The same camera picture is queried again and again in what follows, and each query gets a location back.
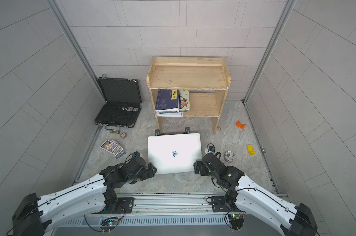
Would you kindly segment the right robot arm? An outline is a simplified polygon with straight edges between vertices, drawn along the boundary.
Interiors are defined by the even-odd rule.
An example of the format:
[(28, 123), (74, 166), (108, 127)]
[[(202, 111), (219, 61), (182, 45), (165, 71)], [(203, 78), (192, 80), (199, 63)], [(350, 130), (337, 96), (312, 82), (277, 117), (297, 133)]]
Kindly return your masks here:
[(272, 194), (240, 169), (226, 166), (213, 153), (194, 163), (195, 174), (209, 176), (226, 190), (227, 212), (243, 211), (266, 223), (282, 236), (316, 236), (317, 224), (311, 209), (295, 205)]

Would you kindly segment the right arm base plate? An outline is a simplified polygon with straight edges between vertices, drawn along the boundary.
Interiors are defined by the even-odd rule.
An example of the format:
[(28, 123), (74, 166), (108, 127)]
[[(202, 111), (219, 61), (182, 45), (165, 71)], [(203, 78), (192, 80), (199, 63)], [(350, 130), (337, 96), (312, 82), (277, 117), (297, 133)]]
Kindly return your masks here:
[(232, 203), (224, 196), (207, 197), (207, 203), (212, 206), (213, 212), (232, 212), (235, 211)]

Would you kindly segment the silver laptop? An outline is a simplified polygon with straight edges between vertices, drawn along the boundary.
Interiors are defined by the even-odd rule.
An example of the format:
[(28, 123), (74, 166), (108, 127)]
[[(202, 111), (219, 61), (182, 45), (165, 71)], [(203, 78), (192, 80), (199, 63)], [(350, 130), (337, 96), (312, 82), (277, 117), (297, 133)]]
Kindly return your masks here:
[(198, 133), (150, 136), (147, 145), (148, 162), (158, 175), (193, 172), (194, 163), (202, 159)]

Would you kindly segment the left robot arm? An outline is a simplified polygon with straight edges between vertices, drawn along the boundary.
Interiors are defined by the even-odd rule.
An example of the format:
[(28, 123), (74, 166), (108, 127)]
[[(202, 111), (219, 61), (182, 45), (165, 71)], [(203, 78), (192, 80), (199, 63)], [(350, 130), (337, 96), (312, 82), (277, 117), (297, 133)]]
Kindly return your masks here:
[(13, 214), (12, 228), (7, 235), (43, 236), (76, 217), (104, 209), (113, 213), (119, 207), (116, 188), (153, 178), (156, 172), (156, 167), (136, 155), (64, 190), (43, 196), (29, 194)]

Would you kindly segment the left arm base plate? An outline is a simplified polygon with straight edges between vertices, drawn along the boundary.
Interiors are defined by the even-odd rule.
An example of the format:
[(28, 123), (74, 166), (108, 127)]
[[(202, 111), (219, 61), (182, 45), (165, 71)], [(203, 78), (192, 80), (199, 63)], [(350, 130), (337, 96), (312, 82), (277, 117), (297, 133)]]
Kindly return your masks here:
[(123, 214), (131, 213), (133, 209), (135, 198), (126, 197), (118, 198), (116, 203), (106, 204), (101, 214)]

